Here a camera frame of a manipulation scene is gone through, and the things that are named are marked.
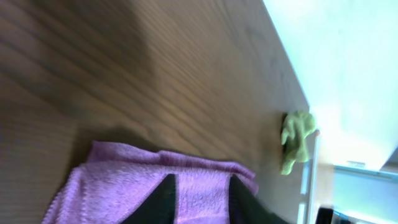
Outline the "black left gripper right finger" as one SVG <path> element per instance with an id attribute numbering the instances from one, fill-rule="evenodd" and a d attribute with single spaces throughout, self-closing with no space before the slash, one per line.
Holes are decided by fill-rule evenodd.
<path id="1" fill-rule="evenodd" d="M 229 180 L 230 224 L 289 224 L 264 208 L 237 175 Z"/>

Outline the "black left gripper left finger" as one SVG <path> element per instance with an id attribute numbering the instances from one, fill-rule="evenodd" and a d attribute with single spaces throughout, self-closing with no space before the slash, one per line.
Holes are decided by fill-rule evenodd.
<path id="1" fill-rule="evenodd" d="M 176 198 L 175 175 L 168 174 L 121 224 L 173 224 Z"/>

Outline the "purple microfiber cloth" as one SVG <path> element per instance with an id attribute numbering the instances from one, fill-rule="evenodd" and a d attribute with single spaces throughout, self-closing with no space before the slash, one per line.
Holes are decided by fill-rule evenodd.
<path id="1" fill-rule="evenodd" d="M 176 223 L 228 223 L 228 188 L 237 175 L 255 195 L 255 174 L 237 162 L 93 142 L 44 216 L 44 223 L 120 223 L 168 174 L 176 177 Z"/>

